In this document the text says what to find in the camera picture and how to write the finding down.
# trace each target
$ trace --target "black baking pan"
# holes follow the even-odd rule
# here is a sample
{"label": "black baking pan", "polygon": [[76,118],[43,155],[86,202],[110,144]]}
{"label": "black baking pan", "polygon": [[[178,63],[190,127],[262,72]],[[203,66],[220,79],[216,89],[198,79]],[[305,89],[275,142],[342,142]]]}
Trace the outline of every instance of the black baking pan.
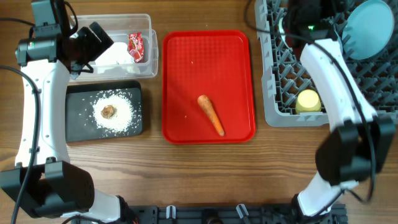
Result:
{"label": "black baking pan", "polygon": [[[110,133],[108,128],[99,128],[93,116],[93,103],[98,98],[110,96],[107,90],[118,90],[131,102],[136,109],[135,117],[127,131]],[[141,85],[134,80],[88,85],[68,86],[65,101],[65,135],[67,142],[93,139],[106,139],[136,136],[142,132],[142,93]]]}

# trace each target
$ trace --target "red cutting board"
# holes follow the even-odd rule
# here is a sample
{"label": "red cutting board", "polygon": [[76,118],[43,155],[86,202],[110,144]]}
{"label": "red cutting board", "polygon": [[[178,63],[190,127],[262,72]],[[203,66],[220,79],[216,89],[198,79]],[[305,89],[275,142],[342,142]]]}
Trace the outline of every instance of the red cutting board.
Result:
{"label": "red cutting board", "polygon": [[[207,95],[218,135],[197,103]],[[238,30],[171,32],[163,41],[162,132],[173,144],[245,142],[256,132],[248,38]]]}

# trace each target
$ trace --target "red packet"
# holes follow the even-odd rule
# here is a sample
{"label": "red packet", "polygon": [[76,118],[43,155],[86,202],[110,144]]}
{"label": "red packet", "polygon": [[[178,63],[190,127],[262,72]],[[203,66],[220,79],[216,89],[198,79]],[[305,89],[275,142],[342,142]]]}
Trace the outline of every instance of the red packet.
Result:
{"label": "red packet", "polygon": [[144,41],[142,40],[141,32],[129,35],[128,51],[136,63],[144,58]]}

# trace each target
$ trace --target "toy carrot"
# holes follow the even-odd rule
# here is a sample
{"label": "toy carrot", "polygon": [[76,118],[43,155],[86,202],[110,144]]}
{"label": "toy carrot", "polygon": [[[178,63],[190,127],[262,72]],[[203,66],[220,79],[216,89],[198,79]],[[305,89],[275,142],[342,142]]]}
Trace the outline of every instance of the toy carrot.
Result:
{"label": "toy carrot", "polygon": [[206,95],[199,96],[198,104],[202,108],[202,110],[205,112],[207,117],[210,119],[210,121],[213,123],[213,126],[216,128],[218,134],[220,136],[224,136],[224,134],[225,134],[224,129],[221,126],[221,123],[217,117],[216,112],[213,109],[213,106],[211,105],[209,98]]}

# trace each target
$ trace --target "wooden table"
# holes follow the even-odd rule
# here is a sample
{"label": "wooden table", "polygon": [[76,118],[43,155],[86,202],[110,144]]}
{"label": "wooden table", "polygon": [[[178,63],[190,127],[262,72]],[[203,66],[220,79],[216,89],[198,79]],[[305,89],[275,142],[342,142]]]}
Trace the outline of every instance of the wooden table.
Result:
{"label": "wooden table", "polygon": [[[153,79],[140,80],[144,89],[146,128],[142,135],[103,141],[86,141],[68,147],[72,164],[87,170],[97,189],[122,195],[130,205],[178,206],[260,205],[288,203],[310,182],[315,151],[328,136],[328,126],[273,128],[264,116],[261,47],[256,33],[243,22],[246,1],[70,1],[78,15],[147,13],[162,40],[174,30],[237,29],[251,45],[251,64],[257,133],[244,144],[174,146],[161,133],[162,71]],[[1,17],[33,22],[29,1],[3,0]],[[254,22],[254,10],[249,13]],[[17,68],[14,51],[29,28],[15,22],[0,23],[0,64]],[[160,68],[162,65],[160,50]],[[0,72],[0,170],[12,169],[22,131],[21,77]],[[377,177],[370,205],[345,195],[350,223],[398,222],[398,141],[395,140]],[[368,183],[356,190],[365,195]],[[0,192],[0,224],[9,223],[14,202]],[[20,211],[18,223],[60,223],[29,218]]]}

